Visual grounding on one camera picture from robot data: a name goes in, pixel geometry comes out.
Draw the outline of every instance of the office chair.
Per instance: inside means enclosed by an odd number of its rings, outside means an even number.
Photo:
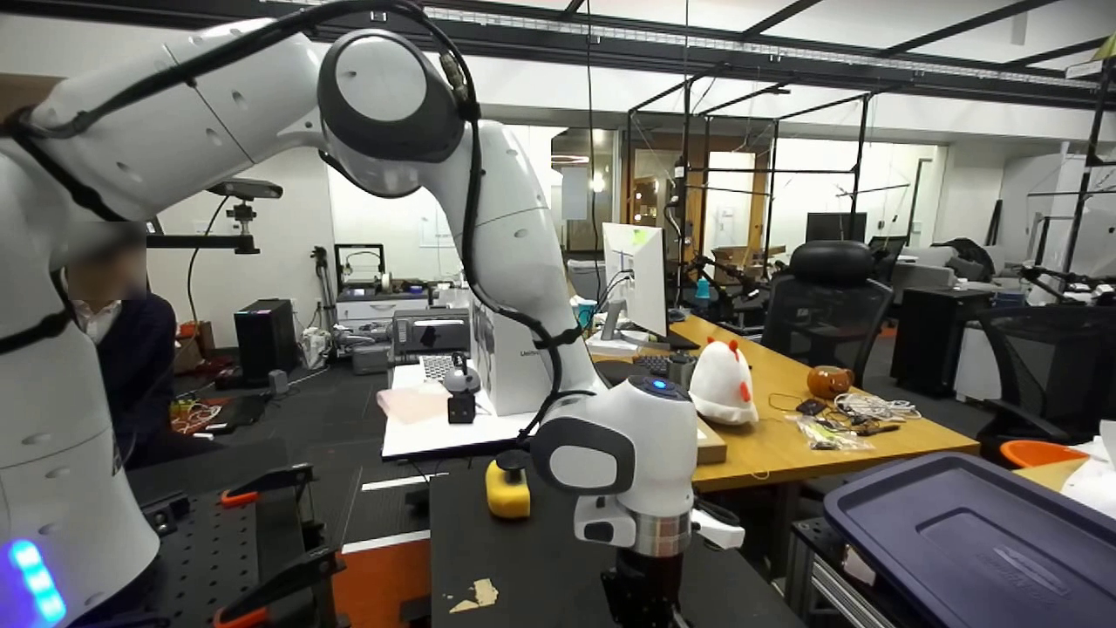
[[[859,241],[809,241],[791,269],[769,284],[764,346],[802,360],[848,366],[862,383],[891,290],[870,278],[870,254]]]
[[[993,418],[980,454],[1001,460],[1006,439],[1086,445],[1116,416],[1116,310],[1025,306],[977,315],[1001,372],[1001,398],[977,403]]]

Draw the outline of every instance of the red object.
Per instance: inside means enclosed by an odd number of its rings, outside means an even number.
[[[215,626],[215,628],[264,628],[264,626],[272,626],[272,617],[267,617],[264,606],[257,606],[257,610],[247,610],[247,616],[229,617],[229,622],[223,622],[223,617],[215,616],[212,626]]]
[[[223,509],[245,509],[245,506],[255,506],[257,503],[257,491],[219,491],[219,506]]]
[[[1061,460],[1081,460],[1081,449],[1046,445],[1046,439],[1006,439],[1001,445],[1001,459],[1016,468],[1039,468],[1039,466],[1061,466]]]

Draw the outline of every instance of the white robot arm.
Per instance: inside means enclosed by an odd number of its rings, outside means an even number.
[[[529,330],[523,366],[540,474],[578,495],[576,533],[679,556],[695,506],[695,409],[661,382],[605,392],[572,330],[540,184],[496,126],[479,121],[457,53],[443,74],[386,32],[323,56],[299,37],[345,11],[245,23],[168,44],[103,74],[64,81],[0,135],[0,599],[13,626],[68,626],[156,556],[123,468],[94,346],[56,273],[288,146],[374,196],[424,184],[446,209],[479,301]]]

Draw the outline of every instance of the office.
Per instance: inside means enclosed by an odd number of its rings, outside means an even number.
[[[1010,263],[1039,263],[1044,269],[1081,276],[1081,287],[1053,287],[1056,294],[1101,301],[1101,287],[1087,278],[1106,269],[1112,238],[1106,227],[1106,173],[1087,181],[1094,201],[1087,201],[1087,219],[1077,238],[1074,219],[1066,219],[1074,206],[1065,206],[1061,196],[1081,181],[1081,146],[1098,103],[1098,71],[1087,66],[1087,56],[1101,51],[1116,23],[1106,4],[920,4],[906,11],[884,4],[870,11],[880,24],[863,23],[868,11],[862,4],[852,11],[839,0],[758,4],[747,11],[702,0],[643,4],[638,11],[626,4],[430,11],[461,44],[486,117],[503,120],[523,158],[540,173],[540,196],[551,206],[548,219],[559,223],[562,254],[601,254],[602,223],[638,219],[648,230],[658,227],[661,276],[674,276],[669,290],[661,290],[674,296],[669,306],[691,296],[695,276],[679,276],[696,254],[717,259],[722,252],[736,273],[759,287],[773,266],[795,269],[791,254],[811,241],[811,223],[822,230],[816,213],[848,218],[844,241],[854,230],[863,230],[854,241],[906,238],[904,254],[912,266],[930,266],[930,245],[965,238],[990,254],[997,273]],[[44,19],[44,11],[35,19],[2,13],[0,74],[13,85],[2,94],[43,94],[56,78],[136,59],[138,51],[156,51],[156,44],[180,37],[174,30],[215,24],[189,11],[165,13],[165,23],[136,11],[118,13],[118,23],[133,24],[58,23],[58,13]],[[848,51],[863,44],[875,51],[870,59]],[[833,64],[863,64],[870,74],[833,74]],[[287,330],[299,333],[295,344],[305,352],[317,337],[304,337],[304,330],[336,333],[336,320],[326,320],[332,294],[338,290],[336,276],[366,287],[386,287],[392,278],[393,290],[461,276],[467,259],[452,252],[452,238],[461,238],[452,227],[461,230],[461,223],[451,219],[451,227],[430,191],[393,203],[368,201],[323,169],[311,146],[287,151],[242,174],[282,184],[282,201],[247,203],[257,213],[255,219],[242,213],[255,249],[261,249],[257,254],[189,254],[171,249],[144,254],[147,287],[171,303],[174,317],[206,320],[209,360],[215,351],[238,346],[238,315],[255,301],[288,301]],[[159,213],[165,233],[232,233],[238,219],[219,218],[215,203],[219,196],[199,191]],[[332,259],[336,245],[380,245],[380,263],[368,269],[357,259],[338,266]],[[288,388],[288,395],[319,388],[326,395],[336,383],[288,377],[272,388]],[[974,449],[969,435],[951,439],[944,434],[943,445],[951,445],[944,449]]]

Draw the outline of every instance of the person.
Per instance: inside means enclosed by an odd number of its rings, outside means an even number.
[[[64,296],[96,346],[114,447],[124,468],[189,449],[171,431],[174,306],[133,284],[136,249],[101,249],[58,273]]]

